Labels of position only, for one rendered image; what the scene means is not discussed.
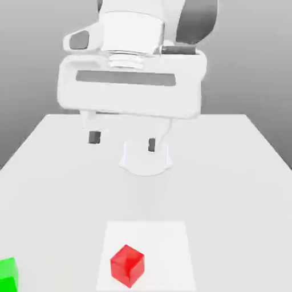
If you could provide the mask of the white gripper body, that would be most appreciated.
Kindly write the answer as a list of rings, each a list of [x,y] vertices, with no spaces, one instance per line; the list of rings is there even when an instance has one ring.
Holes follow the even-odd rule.
[[[134,56],[136,66],[107,55],[69,55],[59,66],[57,100],[64,109],[190,119],[201,112],[207,58]]]

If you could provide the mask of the small red cube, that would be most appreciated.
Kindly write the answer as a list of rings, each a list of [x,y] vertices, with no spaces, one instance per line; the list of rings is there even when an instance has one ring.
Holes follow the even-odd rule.
[[[111,276],[131,288],[145,272],[145,256],[138,250],[124,245],[111,259]]]

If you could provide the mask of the small green cube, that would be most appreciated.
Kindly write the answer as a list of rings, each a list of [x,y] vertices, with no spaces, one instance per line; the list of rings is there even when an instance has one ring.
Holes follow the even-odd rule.
[[[0,260],[0,292],[18,292],[18,268],[13,257]]]

